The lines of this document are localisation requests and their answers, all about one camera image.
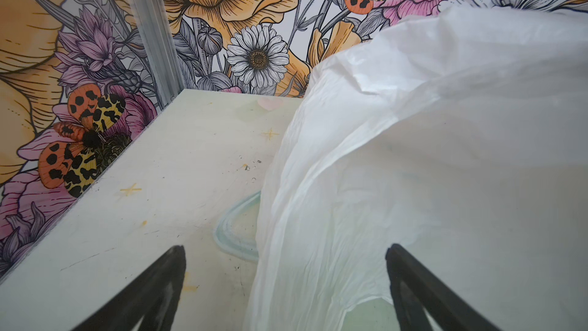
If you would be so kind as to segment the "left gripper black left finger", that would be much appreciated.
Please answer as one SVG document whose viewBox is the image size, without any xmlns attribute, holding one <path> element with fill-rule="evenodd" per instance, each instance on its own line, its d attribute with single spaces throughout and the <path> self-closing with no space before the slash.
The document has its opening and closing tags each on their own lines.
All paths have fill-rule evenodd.
<svg viewBox="0 0 588 331">
<path fill-rule="evenodd" d="M 185 280 L 185 248 L 168 249 L 76 330 L 170 330 Z"/>
</svg>

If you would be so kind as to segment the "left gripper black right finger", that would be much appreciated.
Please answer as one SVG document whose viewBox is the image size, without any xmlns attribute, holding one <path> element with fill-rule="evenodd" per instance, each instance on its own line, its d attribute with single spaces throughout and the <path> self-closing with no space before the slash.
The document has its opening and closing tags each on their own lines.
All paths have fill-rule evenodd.
<svg viewBox="0 0 588 331">
<path fill-rule="evenodd" d="M 431 330 L 430 318 L 442 330 L 498 329 L 401 245 L 388 248 L 385 259 L 402 331 Z"/>
</svg>

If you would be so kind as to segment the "translucent white plastic bag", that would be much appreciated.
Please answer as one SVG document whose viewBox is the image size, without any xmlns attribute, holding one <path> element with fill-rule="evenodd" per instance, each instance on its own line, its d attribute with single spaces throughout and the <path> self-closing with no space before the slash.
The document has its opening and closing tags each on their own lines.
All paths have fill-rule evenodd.
<svg viewBox="0 0 588 331">
<path fill-rule="evenodd" d="M 320 63 L 268 169 L 246 330 L 339 330 L 406 248 L 503 330 L 587 328 L 587 19 L 454 7 Z"/>
</svg>

